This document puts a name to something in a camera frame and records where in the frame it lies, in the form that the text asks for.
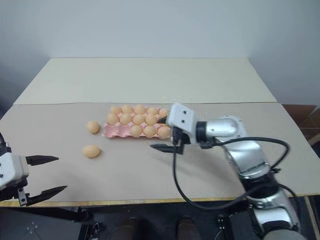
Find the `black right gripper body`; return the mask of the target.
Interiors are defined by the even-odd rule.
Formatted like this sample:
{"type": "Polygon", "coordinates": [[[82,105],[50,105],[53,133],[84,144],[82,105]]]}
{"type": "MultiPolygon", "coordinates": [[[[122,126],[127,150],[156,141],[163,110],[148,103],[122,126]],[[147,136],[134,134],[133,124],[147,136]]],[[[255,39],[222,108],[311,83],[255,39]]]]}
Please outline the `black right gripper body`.
{"type": "Polygon", "coordinates": [[[178,127],[172,128],[173,154],[183,154],[185,145],[190,145],[190,137],[178,127]]]}

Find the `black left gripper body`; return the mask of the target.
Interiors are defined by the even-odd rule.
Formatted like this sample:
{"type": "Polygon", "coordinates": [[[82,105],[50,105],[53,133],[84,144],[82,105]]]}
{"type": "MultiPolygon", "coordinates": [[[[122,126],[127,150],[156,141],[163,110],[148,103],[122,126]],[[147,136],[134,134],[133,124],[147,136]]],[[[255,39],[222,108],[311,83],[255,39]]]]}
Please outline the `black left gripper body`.
{"type": "Polygon", "coordinates": [[[27,206],[28,200],[25,194],[24,187],[27,186],[27,177],[23,177],[21,180],[15,180],[8,186],[0,190],[0,201],[7,201],[11,199],[18,199],[20,206],[27,206]]]}

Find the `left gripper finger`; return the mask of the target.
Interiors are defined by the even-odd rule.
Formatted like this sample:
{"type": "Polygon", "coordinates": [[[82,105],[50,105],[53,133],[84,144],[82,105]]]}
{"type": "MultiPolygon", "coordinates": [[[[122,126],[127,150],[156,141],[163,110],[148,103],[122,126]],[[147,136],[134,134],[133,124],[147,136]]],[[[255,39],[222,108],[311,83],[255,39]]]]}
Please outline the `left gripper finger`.
{"type": "Polygon", "coordinates": [[[58,157],[49,155],[32,155],[26,156],[25,160],[28,165],[37,166],[59,160],[58,157]]]}
{"type": "Polygon", "coordinates": [[[50,198],[54,197],[55,195],[59,194],[62,192],[64,189],[66,189],[68,186],[58,186],[54,187],[48,190],[42,191],[39,195],[29,197],[29,194],[26,193],[26,206],[32,206],[34,204],[49,200],[50,198]]]}

